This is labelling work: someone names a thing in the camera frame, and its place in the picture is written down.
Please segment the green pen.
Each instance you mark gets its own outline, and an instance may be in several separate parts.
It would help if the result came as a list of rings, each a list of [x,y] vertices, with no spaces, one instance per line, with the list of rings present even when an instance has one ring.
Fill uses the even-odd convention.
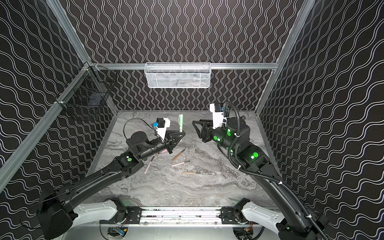
[[[179,115],[179,131],[183,132],[183,125],[184,125],[184,115]]]

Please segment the white pink pen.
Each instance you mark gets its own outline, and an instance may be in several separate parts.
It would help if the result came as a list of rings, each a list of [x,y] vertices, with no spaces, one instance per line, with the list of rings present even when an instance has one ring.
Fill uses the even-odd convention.
[[[145,169],[145,172],[144,172],[145,175],[147,174],[147,172],[148,172],[148,170],[149,170],[149,168],[150,168],[154,158],[155,158],[155,156],[153,156],[152,159],[149,161],[149,163],[148,163],[148,165],[147,165],[147,167]]]

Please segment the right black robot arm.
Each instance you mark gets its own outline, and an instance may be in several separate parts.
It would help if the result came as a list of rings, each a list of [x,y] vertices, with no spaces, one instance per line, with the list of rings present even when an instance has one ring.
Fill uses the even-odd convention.
[[[283,182],[267,154],[251,143],[251,128],[243,118],[229,118],[217,128],[212,120],[193,121],[192,124],[204,143],[213,141],[230,163],[257,182],[279,208],[274,212],[242,200],[239,203],[242,218],[269,229],[281,240],[328,239],[325,233],[327,217],[307,208]]]

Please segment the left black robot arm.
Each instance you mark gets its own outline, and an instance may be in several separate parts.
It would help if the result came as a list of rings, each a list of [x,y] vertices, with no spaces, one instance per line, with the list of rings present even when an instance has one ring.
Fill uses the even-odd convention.
[[[166,131],[163,141],[158,138],[150,141],[145,132],[135,132],[126,140],[128,150],[106,167],[74,184],[56,190],[52,187],[44,189],[36,213],[45,239],[54,239],[69,230],[78,217],[75,208],[84,200],[133,175],[144,166],[147,158],[163,150],[171,154],[185,135],[185,132]]]

